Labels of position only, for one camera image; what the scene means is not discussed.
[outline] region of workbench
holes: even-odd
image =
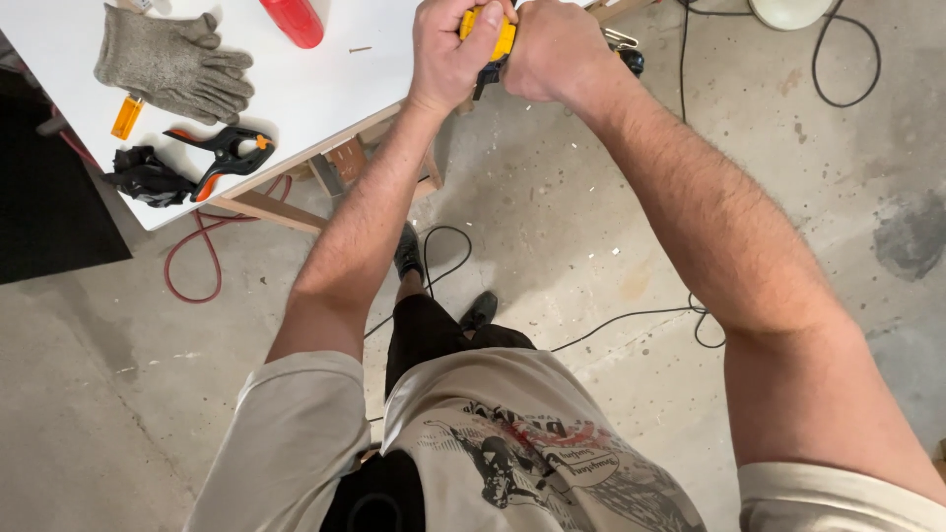
[[[620,0],[617,5],[614,0],[572,1],[610,15],[647,0]],[[256,94],[240,115],[240,125],[268,133],[277,148],[255,174],[218,179],[210,199],[201,204],[185,201],[152,208],[122,195],[145,229],[157,229],[203,204],[313,233],[324,227],[324,218],[253,189],[398,112],[411,84],[412,24],[419,0],[312,2],[325,37],[314,49],[304,50],[289,41],[255,0],[170,0],[169,18],[191,19],[210,12],[219,22],[220,48],[254,57],[246,80]],[[153,9],[149,16],[163,15]],[[101,168],[112,169],[116,150],[151,145],[166,164],[196,181],[210,167],[213,154],[161,133],[181,128],[211,137],[223,124],[203,126],[146,104],[127,141],[111,136],[126,93],[93,76],[104,20],[101,3],[89,0],[0,3],[0,29]],[[351,51],[358,48],[369,49]],[[425,166],[429,177],[418,182],[415,199],[443,186],[431,150]]]

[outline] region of beige t-shirt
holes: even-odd
[[[185,530],[318,531],[369,444],[363,371],[332,351],[254,372]],[[428,530],[705,530],[664,469],[614,431],[547,351],[492,348],[419,364],[385,409],[382,452],[420,474]],[[819,466],[739,469],[743,530],[939,531],[946,507]]]

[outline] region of black shoe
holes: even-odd
[[[424,282],[420,240],[417,239],[417,232],[409,223],[405,223],[404,228],[401,229],[401,240],[397,243],[397,250],[394,251],[394,266],[397,268],[397,278],[404,280],[404,275],[410,270],[415,270],[420,274],[420,282]]]
[[[494,293],[481,293],[473,300],[470,310],[467,310],[464,317],[460,318],[460,329],[463,332],[480,330],[483,326],[493,323],[498,308],[499,299]]]

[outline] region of red bottle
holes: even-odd
[[[314,48],[322,42],[324,30],[309,0],[259,0],[279,29],[296,46]]]

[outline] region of black shorts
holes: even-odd
[[[487,325],[469,340],[450,314],[426,294],[409,295],[394,306],[394,332],[388,347],[384,399],[412,367],[433,359],[484,347],[535,349],[525,334],[498,325]]]

